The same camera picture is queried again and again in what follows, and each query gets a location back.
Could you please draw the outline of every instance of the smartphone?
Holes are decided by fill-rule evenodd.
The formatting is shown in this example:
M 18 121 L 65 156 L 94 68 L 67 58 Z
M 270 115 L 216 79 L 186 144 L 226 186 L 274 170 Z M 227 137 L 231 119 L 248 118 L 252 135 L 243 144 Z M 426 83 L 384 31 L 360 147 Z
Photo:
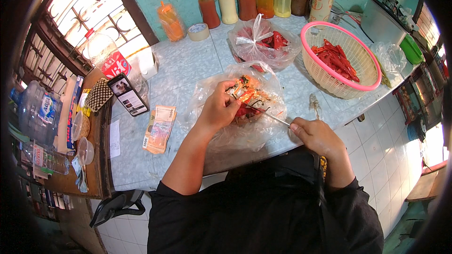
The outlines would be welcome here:
M 135 88 L 132 87 L 129 79 L 124 73 L 120 73 L 109 80 L 107 85 L 116 95 L 119 102 L 133 117 L 149 111 L 149 106 L 144 103 L 143 99 L 138 95 Z

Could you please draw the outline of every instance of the tiled countertop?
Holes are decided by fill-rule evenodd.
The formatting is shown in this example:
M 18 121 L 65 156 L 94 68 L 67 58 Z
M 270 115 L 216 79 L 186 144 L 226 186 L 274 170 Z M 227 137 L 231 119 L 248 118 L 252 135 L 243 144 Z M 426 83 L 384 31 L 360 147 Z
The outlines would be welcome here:
M 350 18 L 346 19 L 356 26 L 356 29 L 342 21 L 339 25 L 352 32 L 366 45 L 370 45 L 372 42 L 360 27 Z M 299 34 L 307 23 L 303 17 L 296 16 L 275 17 L 270 21 L 295 34 Z M 226 42 L 227 32 L 233 27 L 234 25 L 221 24 L 210 31 L 210 37 L 199 42 L 193 42 L 186 37 L 173 44 L 169 41 L 162 41 L 153 45 L 152 51 L 156 56 L 159 71 L 157 75 L 147 81 L 150 107 L 155 108 L 156 105 L 176 106 L 178 114 L 183 114 L 197 81 L 221 73 L 229 64 L 235 64 Z M 305 75 L 300 61 L 301 54 L 293 64 L 276 72 L 283 87 L 287 118 L 290 120 L 297 116 L 315 119 L 314 112 L 309 110 L 309 95 L 314 93 L 322 108 L 322 120 L 335 129 L 352 121 L 391 92 L 388 87 L 380 85 L 357 99 L 345 100 L 331 96 Z M 408 76 L 413 70 L 413 65 L 408 63 L 403 71 L 404 76 Z M 149 113 L 134 118 L 126 112 L 121 104 L 115 102 L 111 122 L 118 119 L 120 120 L 121 155 L 111 159 L 115 189 L 155 189 L 174 159 L 186 133 L 176 122 L 165 154 L 152 154 L 141 148 L 144 132 L 149 122 Z M 300 140 L 288 130 L 286 133 L 280 133 L 272 138 L 258 152 L 210 154 L 206 156 L 204 174 L 210 175 L 227 171 L 233 167 L 267 159 L 301 144 Z

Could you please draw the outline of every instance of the tape roll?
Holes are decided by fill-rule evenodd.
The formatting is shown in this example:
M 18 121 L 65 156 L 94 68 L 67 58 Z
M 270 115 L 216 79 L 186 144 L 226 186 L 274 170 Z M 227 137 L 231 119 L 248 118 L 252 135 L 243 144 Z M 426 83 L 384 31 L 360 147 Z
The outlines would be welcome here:
M 204 23 L 198 23 L 190 26 L 187 32 L 192 41 L 205 40 L 210 35 L 209 27 Z

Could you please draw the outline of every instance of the knife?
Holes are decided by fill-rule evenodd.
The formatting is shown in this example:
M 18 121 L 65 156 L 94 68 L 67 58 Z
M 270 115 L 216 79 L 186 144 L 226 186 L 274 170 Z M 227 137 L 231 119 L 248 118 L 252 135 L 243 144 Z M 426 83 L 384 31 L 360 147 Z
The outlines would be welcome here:
M 276 120 L 276 121 L 278 121 L 278 122 L 280 122 L 280 123 L 286 125 L 287 127 L 290 127 L 290 124 L 289 124 L 289 123 L 286 123 L 286 122 L 284 122 L 283 120 L 278 119 L 278 118 L 276 118 L 276 117 L 274 117 L 274 116 L 268 114 L 265 110 L 262 110 L 262 109 L 260 109 L 260 108 L 253 107 L 253 106 L 251 106 L 251 105 L 249 105 L 249 104 L 246 104 L 246 106 L 251 107 L 251 108 L 253 108 L 253 109 L 255 109 L 255 110 L 258 110 L 258 111 L 260 111 L 261 113 L 266 114 L 267 116 L 269 116 L 269 117 L 272 118 L 273 120 Z

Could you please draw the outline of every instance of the pink basket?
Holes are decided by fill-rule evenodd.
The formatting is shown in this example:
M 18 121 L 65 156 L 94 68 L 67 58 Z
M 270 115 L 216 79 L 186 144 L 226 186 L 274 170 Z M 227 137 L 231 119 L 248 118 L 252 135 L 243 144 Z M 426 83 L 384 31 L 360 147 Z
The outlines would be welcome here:
M 380 84 L 381 70 L 375 56 L 349 31 L 331 23 L 314 21 L 302 28 L 300 37 L 303 44 L 303 63 L 307 72 L 328 92 L 343 99 L 352 99 L 363 96 Z M 336 73 L 313 53 L 311 47 L 323 46 L 323 39 L 327 39 L 333 45 L 339 44 L 343 48 L 347 59 L 356 70 L 359 83 L 349 81 Z

